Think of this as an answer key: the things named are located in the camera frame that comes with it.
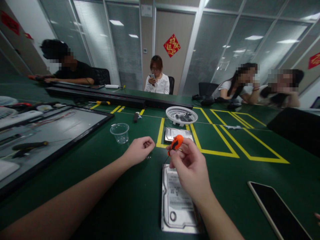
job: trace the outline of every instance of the screen frame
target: screen frame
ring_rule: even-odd
[[[276,194],[277,196],[279,197],[279,199],[283,202],[283,204],[287,207],[287,209],[289,210],[289,212],[291,213],[291,215],[296,219],[297,223],[300,225],[300,227],[303,229],[303,231],[307,234],[307,236],[310,238],[310,240],[312,240],[312,238],[310,237],[310,235],[308,234],[308,232],[304,229],[304,227],[301,225],[301,223],[298,221],[298,219],[296,218],[296,216],[293,214],[293,212],[290,210],[290,208],[287,206],[287,204],[283,201],[283,199],[280,197],[280,195],[277,193],[277,191],[273,188],[273,187],[270,187],[268,185],[264,185],[264,184],[261,184],[261,183],[257,183],[257,182],[252,182],[252,181],[248,181],[247,184],[250,188],[250,190],[252,191],[253,193],[253,196],[255,197],[255,199],[257,200],[260,208],[262,209],[263,213],[265,214],[265,216],[267,217],[268,219],[268,222],[270,223],[273,231],[275,232],[275,234],[277,235],[278,239],[280,240],[288,240],[288,239],[284,239],[280,233],[280,231],[278,230],[276,224],[273,222],[271,216],[269,215],[267,209],[265,208],[263,202],[261,201],[259,195],[257,194],[257,192],[255,191],[254,187],[252,186],[252,183],[254,184],[258,184],[258,185],[261,185],[261,186],[264,186],[264,187],[268,187],[268,188],[271,188]]]

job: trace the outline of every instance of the dark hair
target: dark hair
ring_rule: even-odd
[[[58,39],[45,39],[40,48],[46,59],[61,61],[64,56],[70,55],[68,45]]]
[[[256,63],[245,63],[245,64],[242,64],[241,67],[236,70],[236,72],[234,73],[234,75],[232,77],[231,86],[230,86],[230,88],[228,90],[227,96],[230,96],[230,94],[232,92],[232,89],[233,89],[233,86],[238,81],[238,79],[241,76],[241,74],[246,73],[247,71],[250,70],[250,68],[255,68],[256,71],[257,71],[258,70],[258,64],[256,64]],[[241,93],[243,88],[244,88],[244,86],[237,87],[237,90],[234,93],[232,98],[236,98],[237,96],[239,96],[239,94]]]
[[[152,58],[151,58],[151,62],[150,62],[150,69],[152,69],[152,65],[153,64],[156,64],[156,67],[157,67],[157,70],[162,70],[162,59],[160,56],[158,55],[154,55]]]
[[[298,87],[299,83],[304,77],[304,72],[299,69],[285,70],[284,73],[292,74],[292,83],[290,83],[290,87]],[[273,93],[275,92],[273,92],[270,87],[265,87],[260,92],[260,96],[263,98],[267,98],[269,94],[273,94]],[[285,93],[278,93],[274,95],[272,98],[270,98],[270,101],[276,104],[278,107],[281,107],[283,102],[286,100],[287,96],[289,95]]]

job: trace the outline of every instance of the black chair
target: black chair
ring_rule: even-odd
[[[110,81],[110,74],[108,69],[104,68],[93,68],[93,70],[96,73],[98,84],[99,85],[105,85],[105,84],[111,84]]]
[[[173,89],[174,89],[174,78],[173,77],[169,77],[169,83],[170,83],[169,94],[173,95]]]
[[[201,82],[199,83],[199,95],[211,96],[218,86],[219,84],[216,83]]]

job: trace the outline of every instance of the white top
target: white top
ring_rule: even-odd
[[[212,94],[213,98],[220,97],[220,91],[221,91],[222,89],[227,89],[227,90],[229,90],[230,87],[231,87],[231,81],[230,81],[230,80],[224,81],[224,82],[221,83],[221,84],[217,87],[217,89],[213,92],[213,94]],[[239,96],[241,96],[241,95],[243,95],[243,94],[246,94],[246,93],[248,93],[248,91],[247,91],[245,88],[243,88],[242,91],[241,91],[241,93],[239,94]]]
[[[162,77],[154,84],[149,83],[150,75],[147,77],[146,87],[144,91],[146,92],[155,92],[155,93],[164,93],[169,94],[170,82],[169,77],[165,74],[162,74]]]

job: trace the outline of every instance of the black shirt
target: black shirt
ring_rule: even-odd
[[[62,67],[61,70],[57,71],[54,75],[60,79],[92,78],[94,85],[99,84],[94,69],[80,61],[78,61],[75,71],[71,71],[69,67]]]

